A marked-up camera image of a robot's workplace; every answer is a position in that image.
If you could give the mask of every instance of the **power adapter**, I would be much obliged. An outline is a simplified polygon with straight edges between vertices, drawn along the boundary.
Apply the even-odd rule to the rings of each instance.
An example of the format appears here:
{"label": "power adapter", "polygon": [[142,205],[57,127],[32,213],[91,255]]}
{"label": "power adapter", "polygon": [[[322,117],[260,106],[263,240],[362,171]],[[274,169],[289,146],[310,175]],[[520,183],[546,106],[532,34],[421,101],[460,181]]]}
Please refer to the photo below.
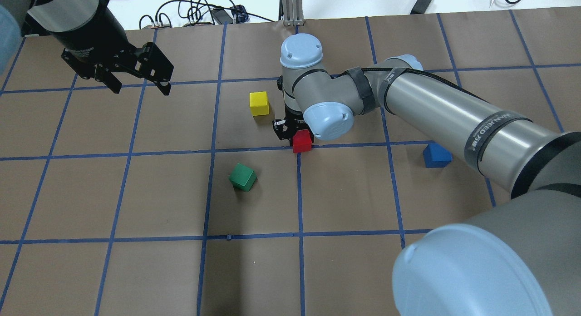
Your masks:
{"label": "power adapter", "polygon": [[417,0],[410,14],[424,14],[432,0]]}

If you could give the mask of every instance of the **white floor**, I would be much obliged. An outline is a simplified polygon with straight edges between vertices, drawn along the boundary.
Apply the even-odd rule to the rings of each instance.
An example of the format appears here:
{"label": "white floor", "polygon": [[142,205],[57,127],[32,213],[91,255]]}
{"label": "white floor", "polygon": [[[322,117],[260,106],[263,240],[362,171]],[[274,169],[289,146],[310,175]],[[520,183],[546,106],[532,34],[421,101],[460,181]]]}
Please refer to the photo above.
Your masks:
{"label": "white floor", "polygon": [[[168,0],[111,1],[108,5],[126,30],[138,29],[139,18],[143,14],[154,15],[158,7]],[[242,4],[250,13],[272,20],[278,16],[279,0],[233,0]],[[409,14],[416,0],[303,0],[303,14],[306,19],[354,18],[357,16]],[[208,0],[210,4],[228,6],[227,0]],[[182,4],[182,14],[187,4]],[[581,0],[522,0],[513,9],[543,8],[558,6],[580,6]],[[474,10],[503,10],[510,6],[504,0],[496,0],[490,7],[490,0],[432,0],[427,13],[468,12]],[[177,3],[170,3],[162,9],[172,19],[174,26],[185,24],[177,16]],[[251,22],[262,22],[251,17]]]}

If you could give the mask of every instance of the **grid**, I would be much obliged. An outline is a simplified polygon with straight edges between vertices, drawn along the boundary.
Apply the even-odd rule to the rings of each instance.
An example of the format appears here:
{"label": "grid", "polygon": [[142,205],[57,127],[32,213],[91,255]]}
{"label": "grid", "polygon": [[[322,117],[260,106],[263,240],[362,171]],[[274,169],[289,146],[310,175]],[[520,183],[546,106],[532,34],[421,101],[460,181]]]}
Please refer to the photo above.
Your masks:
{"label": "grid", "polygon": [[[434,73],[443,73],[443,72],[453,72],[454,77],[456,78],[456,82],[459,86],[462,85],[461,83],[461,74],[465,72],[473,72],[473,71],[486,71],[486,70],[517,70],[517,69],[529,69],[532,70],[535,74],[536,80],[538,85],[542,89],[544,98],[548,106],[550,107],[550,111],[554,117],[554,121],[558,125],[558,128],[561,132],[564,132],[564,126],[561,123],[561,120],[557,114],[557,111],[553,105],[553,102],[550,98],[548,90],[546,89],[542,77],[539,74],[540,69],[550,69],[550,68],[576,68],[581,66],[581,63],[569,63],[569,64],[546,64],[546,65],[536,65],[533,61],[533,57],[529,48],[527,46],[527,42],[525,42],[525,37],[523,36],[521,29],[519,27],[519,23],[515,18],[514,12],[509,10],[509,14],[511,17],[511,22],[514,25],[514,28],[517,30],[519,39],[521,44],[527,54],[527,58],[529,59],[530,65],[518,65],[518,66],[491,66],[491,67],[472,67],[472,68],[459,68],[456,65],[456,61],[453,56],[453,50],[451,48],[450,42],[448,41],[448,35],[446,33],[446,29],[444,28],[444,22],[442,21],[442,16],[440,14],[436,15],[438,20],[438,24],[440,26],[442,37],[444,39],[444,43],[446,46],[446,50],[448,51],[448,57],[450,60],[451,68],[445,69],[432,69],[427,70],[428,72]],[[365,31],[369,37],[369,48],[372,54],[372,61],[375,64],[377,62],[376,59],[376,51],[374,45],[374,36],[372,33],[372,27],[369,22],[369,18],[365,17]],[[394,154],[392,153],[392,148],[395,146],[411,146],[411,145],[425,145],[431,143],[430,140],[409,140],[409,141],[392,141],[390,140],[390,134],[388,131],[388,122],[386,121],[386,115],[384,110],[380,111],[380,117],[384,132],[384,141],[383,142],[369,142],[369,143],[337,143],[337,144],[316,144],[313,146],[314,150],[319,149],[328,149],[328,148],[352,148],[352,147],[385,147],[386,148],[386,157],[389,166],[389,179],[392,184],[393,192],[394,192],[394,203],[396,208],[396,215],[398,221],[398,229],[390,229],[390,230],[377,230],[377,231],[318,231],[318,232],[309,232],[303,231],[303,177],[301,174],[301,166],[302,166],[302,159],[303,156],[298,154],[296,156],[296,177],[297,177],[297,215],[298,215],[298,231],[297,232],[283,232],[283,233],[258,233],[258,234],[241,234],[241,235],[228,235],[224,233],[223,235],[209,235],[209,219],[210,219],[210,206],[212,200],[212,182],[214,180],[214,161],[216,158],[216,154],[218,153],[234,153],[234,152],[245,152],[245,151],[276,151],[276,150],[290,150],[290,147],[284,146],[269,146],[269,147],[250,147],[250,148],[216,148],[216,135],[217,135],[217,125],[218,125],[218,110],[220,108],[220,92],[222,88],[222,84],[232,83],[232,82],[255,82],[255,81],[273,81],[276,80],[275,77],[267,77],[267,78],[248,78],[248,79],[223,79],[222,78],[222,67],[224,65],[224,50],[226,46],[226,30],[227,25],[222,27],[222,41],[221,41],[221,49],[220,49],[220,64],[218,69],[218,77],[217,80],[197,80],[197,81],[183,81],[183,82],[172,82],[173,86],[180,86],[184,84],[215,84],[216,85],[216,98],[215,98],[215,105],[214,105],[214,115],[213,115],[213,126],[212,126],[212,143],[210,149],[201,149],[201,150],[180,150],[180,151],[145,151],[145,152],[134,152],[133,145],[135,144],[135,137],[138,130],[139,125],[139,116],[140,111],[143,103],[143,97],[146,91],[146,88],[153,86],[153,84],[148,84],[145,80],[143,84],[127,84],[124,85],[123,88],[141,88],[141,93],[139,95],[139,101],[137,104],[137,111],[135,114],[134,122],[133,122],[133,131],[131,134],[131,140],[129,144],[129,149],[126,153],[104,153],[104,154],[64,154],[58,155],[54,154],[54,148],[56,146],[59,133],[64,121],[64,117],[67,113],[67,107],[69,106],[69,102],[71,100],[71,95],[73,91],[77,90],[95,90],[95,89],[104,89],[104,86],[93,86],[93,87],[85,87],[85,88],[77,88],[75,87],[75,83],[77,80],[77,76],[75,75],[71,86],[68,88],[55,88],[55,89],[27,89],[27,90],[5,90],[6,85],[10,79],[10,76],[13,72],[13,69],[16,65],[18,58],[20,57],[20,53],[23,49],[23,45],[27,39],[23,39],[20,44],[18,53],[14,61],[12,62],[11,68],[6,76],[6,80],[4,80],[4,84],[2,86],[2,90],[0,91],[0,99],[2,94],[12,94],[12,93],[43,93],[43,92],[51,92],[51,91],[68,91],[67,99],[64,103],[64,108],[62,110],[60,120],[58,126],[56,128],[56,132],[54,134],[54,138],[52,140],[52,144],[50,146],[50,151],[48,155],[36,155],[36,156],[14,156],[14,157],[1,157],[0,163],[3,161],[26,161],[26,160],[41,160],[45,161],[44,168],[42,169],[42,174],[36,188],[33,203],[31,205],[29,214],[25,221],[25,226],[21,233],[19,240],[0,240],[0,244],[8,245],[8,244],[17,244],[16,253],[13,258],[12,265],[10,267],[10,271],[8,274],[8,278],[6,279],[6,285],[4,286],[4,290],[2,292],[2,297],[0,299],[0,311],[4,305],[6,300],[6,295],[10,289],[11,280],[15,269],[19,262],[19,256],[21,249],[24,245],[27,244],[66,244],[66,243],[106,243],[107,250],[106,250],[106,257],[104,259],[104,265],[102,268],[102,275],[100,277],[100,285],[98,291],[98,297],[96,298],[96,305],[95,305],[95,312],[94,315],[99,315],[101,301],[103,296],[103,289],[104,285],[107,281],[107,274],[108,274],[108,265],[110,261],[110,256],[112,253],[112,248],[114,243],[122,243],[122,242],[170,242],[170,241],[200,241],[201,242],[201,258],[200,258],[200,266],[199,266],[199,282],[198,282],[198,289],[197,289],[197,314],[201,314],[202,310],[202,294],[203,294],[203,287],[205,285],[204,282],[204,274],[206,269],[206,251],[207,251],[207,244],[212,240],[247,240],[247,239],[266,239],[266,238],[283,238],[283,237],[298,237],[299,239],[299,283],[300,283],[300,314],[305,315],[307,314],[308,310],[306,308],[305,302],[305,248],[304,248],[304,238],[305,237],[326,237],[326,236],[376,236],[376,235],[391,235],[396,236],[399,235],[400,237],[400,244],[401,248],[405,247],[405,235],[407,234],[423,234],[430,231],[430,229],[421,229],[421,228],[406,228],[405,220],[401,212],[400,207],[400,191],[398,190],[398,178],[396,178],[396,167],[394,166]],[[158,31],[155,30],[153,35],[153,42],[156,42],[158,36]],[[131,166],[131,160],[133,157],[137,156],[148,156],[148,155],[189,155],[189,154],[209,154],[210,155],[210,169],[209,169],[209,177],[207,179],[207,195],[206,195],[206,210],[205,210],[205,218],[203,223],[203,235],[195,235],[195,236],[162,236],[162,237],[118,237],[116,236],[116,227],[118,224],[118,218],[120,214],[120,210],[122,209],[122,201],[124,197],[124,190],[125,184],[127,183],[128,173]],[[121,187],[119,190],[118,195],[118,202],[114,214],[114,219],[110,231],[109,237],[88,237],[82,239],[67,239],[67,238],[58,238],[58,239],[26,239],[27,231],[29,229],[29,225],[33,214],[35,212],[35,206],[38,201],[39,194],[41,192],[41,188],[44,183],[44,179],[47,173],[47,169],[49,167],[49,163],[52,160],[56,159],[79,159],[79,158],[108,158],[108,157],[121,157],[126,158],[125,169],[123,173],[123,179],[121,183]],[[494,190],[492,184],[488,179],[485,179],[486,188],[488,191],[488,195],[490,197],[490,203],[492,206],[496,206],[496,198],[494,195]]]}

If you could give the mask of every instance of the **block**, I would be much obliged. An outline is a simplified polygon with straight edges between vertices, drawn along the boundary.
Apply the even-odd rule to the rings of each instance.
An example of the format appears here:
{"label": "block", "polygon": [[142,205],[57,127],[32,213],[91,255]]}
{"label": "block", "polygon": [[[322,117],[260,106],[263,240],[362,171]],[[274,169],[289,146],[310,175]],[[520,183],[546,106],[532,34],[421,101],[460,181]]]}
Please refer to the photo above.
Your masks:
{"label": "block", "polygon": [[254,117],[270,113],[266,91],[251,93],[251,113]]}
{"label": "block", "polygon": [[442,168],[452,162],[452,153],[437,143],[428,144],[423,150],[426,168]]}
{"label": "block", "polygon": [[236,188],[248,192],[256,181],[256,173],[250,167],[238,163],[228,179]]}
{"label": "block", "polygon": [[299,130],[292,138],[292,151],[295,154],[313,149],[313,141],[309,130]]}

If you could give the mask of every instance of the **robotic arm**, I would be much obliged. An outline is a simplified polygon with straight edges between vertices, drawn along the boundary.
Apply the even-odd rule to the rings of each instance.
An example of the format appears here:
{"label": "robotic arm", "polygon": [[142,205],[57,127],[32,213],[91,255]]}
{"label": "robotic arm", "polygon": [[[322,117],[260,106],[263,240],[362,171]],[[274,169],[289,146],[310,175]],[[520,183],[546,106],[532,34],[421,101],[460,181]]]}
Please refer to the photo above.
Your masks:
{"label": "robotic arm", "polygon": [[61,57],[83,79],[94,78],[114,93],[121,82],[113,72],[146,78],[169,95],[173,64],[154,43],[141,48],[127,40],[109,0],[0,0],[0,26],[7,34],[0,66],[15,51],[26,13],[64,45]]}
{"label": "robotic arm", "polygon": [[411,55],[332,78],[312,35],[281,48],[281,140],[310,128],[333,140],[381,106],[511,192],[513,200],[446,225],[394,265],[403,316],[573,315],[581,311],[581,132],[555,133],[422,70]]}

